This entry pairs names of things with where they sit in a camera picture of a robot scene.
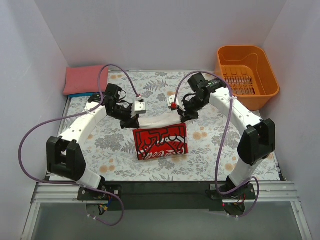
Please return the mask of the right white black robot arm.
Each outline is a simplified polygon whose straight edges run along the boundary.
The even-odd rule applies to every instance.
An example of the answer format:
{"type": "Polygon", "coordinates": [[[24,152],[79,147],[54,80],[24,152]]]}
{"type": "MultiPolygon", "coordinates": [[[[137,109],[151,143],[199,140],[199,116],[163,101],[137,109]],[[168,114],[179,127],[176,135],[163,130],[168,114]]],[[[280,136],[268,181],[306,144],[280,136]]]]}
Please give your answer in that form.
{"type": "Polygon", "coordinates": [[[266,159],[276,148],[276,126],[271,119],[258,117],[247,109],[234,95],[232,88],[225,80],[214,76],[206,80],[204,71],[192,71],[183,77],[187,81],[192,98],[182,99],[182,105],[177,107],[181,122],[185,123],[199,118],[199,111],[206,105],[212,105],[223,113],[227,122],[224,128],[218,157],[221,156],[225,138],[230,124],[238,130],[241,139],[237,147],[238,162],[226,179],[226,188],[215,189],[221,196],[231,195],[246,186],[262,160],[266,159]]]}

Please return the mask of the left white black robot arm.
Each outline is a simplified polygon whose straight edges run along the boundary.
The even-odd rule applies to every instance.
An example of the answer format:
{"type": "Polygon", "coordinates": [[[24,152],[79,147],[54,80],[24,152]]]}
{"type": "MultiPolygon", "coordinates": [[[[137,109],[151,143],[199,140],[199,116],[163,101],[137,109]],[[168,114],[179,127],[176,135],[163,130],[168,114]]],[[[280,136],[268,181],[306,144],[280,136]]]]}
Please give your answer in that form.
{"type": "Polygon", "coordinates": [[[105,179],[87,166],[83,145],[98,123],[107,116],[120,121],[122,128],[139,128],[139,110],[146,104],[141,95],[124,107],[123,89],[108,84],[105,92],[93,94],[87,101],[82,115],[58,137],[50,137],[46,143],[48,172],[67,178],[89,189],[102,190],[105,179]]]}

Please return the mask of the white t shirt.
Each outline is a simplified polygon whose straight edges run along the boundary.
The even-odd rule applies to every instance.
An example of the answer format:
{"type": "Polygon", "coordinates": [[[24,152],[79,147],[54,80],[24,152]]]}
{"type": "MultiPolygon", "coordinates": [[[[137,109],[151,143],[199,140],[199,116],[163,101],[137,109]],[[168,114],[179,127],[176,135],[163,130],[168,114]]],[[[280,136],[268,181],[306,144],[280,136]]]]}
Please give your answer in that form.
{"type": "Polygon", "coordinates": [[[133,137],[139,161],[188,153],[187,126],[177,113],[143,117],[138,123],[133,137]]]}

